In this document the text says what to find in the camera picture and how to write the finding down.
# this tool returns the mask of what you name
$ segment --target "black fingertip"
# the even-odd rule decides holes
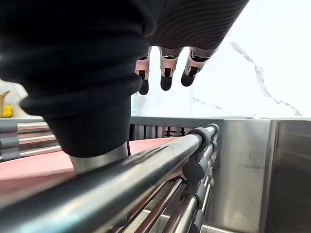
[[[181,76],[181,84],[183,86],[190,86],[193,83],[194,77],[188,76],[185,73]]]
[[[161,76],[161,88],[163,91],[168,91],[172,86],[172,78],[171,77],[163,77]]]
[[[148,80],[142,80],[142,84],[141,84],[141,87],[140,87],[140,90],[139,90],[139,93],[141,95],[146,95],[149,91],[149,82]]]

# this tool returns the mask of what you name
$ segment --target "white wall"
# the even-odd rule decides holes
[[[182,86],[180,77],[189,49],[179,57],[172,89],[164,92],[159,51],[153,48],[150,91],[145,97],[135,97],[133,102],[143,102],[135,113],[157,117],[311,117],[310,9],[308,0],[250,0],[188,88]]]

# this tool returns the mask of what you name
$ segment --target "stainless steel rod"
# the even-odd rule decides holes
[[[203,156],[207,159],[209,159],[210,155],[212,154],[213,152],[213,146],[212,144],[209,144],[206,149],[204,150],[204,153],[203,153]]]
[[[182,179],[178,179],[175,182],[175,185],[171,189],[171,191],[166,194],[159,203],[155,206],[155,208],[151,211],[151,213],[145,218],[145,220],[141,223],[141,225],[137,228],[135,233],[148,233],[151,228],[154,226],[156,221],[159,219],[163,211],[166,209],[180,186],[182,185]]]
[[[46,142],[46,141],[53,141],[56,140],[56,137],[51,135],[45,135],[45,136],[37,136],[37,137],[26,137],[26,138],[19,138],[19,144],[30,144],[30,143],[36,143],[36,142]]]
[[[129,225],[131,225],[131,223],[134,221],[135,218],[137,218],[137,216],[146,208],[146,206],[150,203],[150,201],[152,201],[153,198],[155,198],[155,196],[159,193],[159,191],[167,184],[167,182],[164,182],[162,184],[160,184],[153,192],[152,194],[145,200],[143,201],[142,204],[139,205],[139,207],[137,207],[134,212],[132,213],[132,215],[130,216],[130,218],[128,219],[128,221],[121,227],[113,227],[110,229],[111,233],[122,233],[126,230],[126,228],[128,228]]]
[[[30,122],[30,123],[18,123],[17,124],[18,131],[43,130],[43,129],[49,129],[49,126],[46,122]]]
[[[197,204],[195,196],[191,194],[185,195],[175,214],[170,217],[162,233],[188,233]]]
[[[43,148],[38,148],[38,149],[33,149],[33,150],[25,150],[25,151],[21,151],[19,154],[21,158],[24,158],[24,157],[29,157],[29,156],[39,155],[39,154],[57,152],[61,150],[62,148],[60,146],[52,146],[52,147],[43,147]]]
[[[208,206],[211,190],[212,190],[212,185],[211,185],[211,183],[208,183],[207,188],[206,188],[206,194],[205,194],[205,197],[204,197],[203,206],[202,206],[202,211],[203,211],[204,215],[205,215],[206,210],[207,210],[207,206]]]
[[[197,134],[183,136],[4,207],[0,229],[6,233],[108,229],[166,181],[199,148],[201,140]]]
[[[211,135],[215,134],[215,128],[214,127],[207,127],[206,129],[207,129],[207,131],[210,132]]]

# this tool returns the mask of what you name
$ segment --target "metal rack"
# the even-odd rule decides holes
[[[28,130],[29,125],[23,124],[19,130]],[[166,185],[169,175],[182,167],[184,176],[171,180],[173,187],[135,232],[149,232],[184,183],[182,200],[163,232],[200,232],[203,219],[198,216],[206,213],[213,186],[211,171],[218,132],[215,124],[197,128],[174,141],[4,207],[0,210],[0,228],[6,233],[41,233],[46,229],[50,233],[105,232],[109,228],[110,232],[121,233]],[[128,213],[124,226],[111,228]]]

